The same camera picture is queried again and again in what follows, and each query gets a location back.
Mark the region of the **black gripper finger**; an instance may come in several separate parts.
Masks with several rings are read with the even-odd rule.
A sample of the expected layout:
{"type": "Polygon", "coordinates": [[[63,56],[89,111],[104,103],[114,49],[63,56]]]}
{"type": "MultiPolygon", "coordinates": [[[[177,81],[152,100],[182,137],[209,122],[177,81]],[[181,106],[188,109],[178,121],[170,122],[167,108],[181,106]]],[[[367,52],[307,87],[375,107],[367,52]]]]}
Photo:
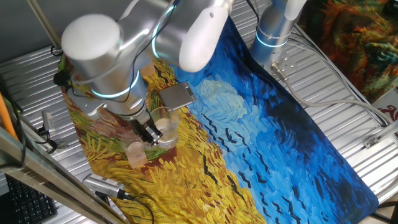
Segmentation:
{"type": "Polygon", "coordinates": [[[150,136],[150,143],[151,144],[158,144],[160,138],[162,137],[161,131],[159,131],[156,127],[156,125],[149,125],[146,127],[146,131],[149,133],[150,136]]]}
{"type": "Polygon", "coordinates": [[[154,139],[146,130],[139,131],[139,137],[144,143],[146,143],[148,145],[153,144],[154,139]]]}

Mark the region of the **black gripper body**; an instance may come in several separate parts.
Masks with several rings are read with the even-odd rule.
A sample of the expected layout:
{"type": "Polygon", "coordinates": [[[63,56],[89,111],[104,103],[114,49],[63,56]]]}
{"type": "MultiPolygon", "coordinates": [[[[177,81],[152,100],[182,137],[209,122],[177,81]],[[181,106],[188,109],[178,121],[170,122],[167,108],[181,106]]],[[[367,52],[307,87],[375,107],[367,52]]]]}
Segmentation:
{"type": "Polygon", "coordinates": [[[127,116],[126,121],[129,123],[132,130],[137,136],[139,136],[139,131],[146,130],[147,126],[154,124],[153,119],[151,117],[149,117],[149,119],[145,121],[143,124],[141,124],[138,119],[133,118],[132,116],[127,116]]]}

